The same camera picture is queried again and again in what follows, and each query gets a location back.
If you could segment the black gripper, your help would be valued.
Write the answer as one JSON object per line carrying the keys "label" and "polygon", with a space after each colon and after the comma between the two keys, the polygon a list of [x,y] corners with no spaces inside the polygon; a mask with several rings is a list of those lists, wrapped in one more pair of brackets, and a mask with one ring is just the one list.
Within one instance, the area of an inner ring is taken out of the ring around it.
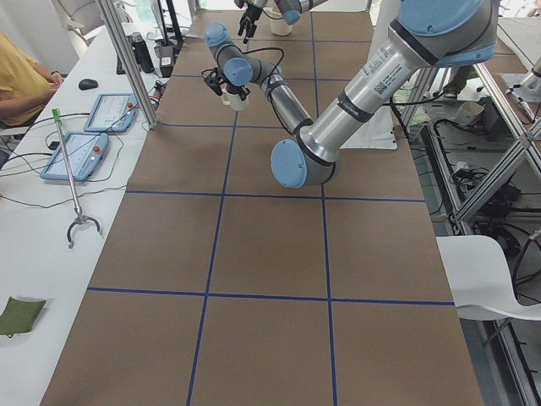
{"label": "black gripper", "polygon": [[232,97],[239,95],[241,101],[245,101],[247,98],[247,95],[249,94],[249,89],[243,85],[235,86],[235,85],[227,84],[227,92],[230,93]]}
{"label": "black gripper", "polygon": [[248,5],[240,19],[238,35],[244,36],[243,43],[247,44],[254,37],[256,26],[254,25],[263,13],[263,8]]}

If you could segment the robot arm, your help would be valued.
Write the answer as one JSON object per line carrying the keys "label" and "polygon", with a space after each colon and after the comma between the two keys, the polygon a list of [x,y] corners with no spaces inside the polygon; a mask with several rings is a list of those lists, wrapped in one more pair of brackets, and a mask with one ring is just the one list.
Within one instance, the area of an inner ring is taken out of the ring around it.
{"label": "robot arm", "polygon": [[340,148],[419,69],[482,63],[495,52],[496,1],[401,1],[388,36],[333,102],[312,119],[274,63],[251,58],[235,45],[228,29],[214,23],[204,38],[216,68],[205,83],[247,95],[254,83],[265,93],[290,138],[270,155],[276,181],[286,188],[324,184],[338,172]]}
{"label": "robot arm", "polygon": [[[275,36],[288,36],[301,17],[313,8],[325,3],[325,0],[284,0],[274,1],[275,6],[269,10],[270,31]],[[266,0],[235,1],[238,8],[244,8],[243,15],[239,20],[238,35],[243,37],[243,42],[254,37],[257,30],[257,21],[266,10]]]}

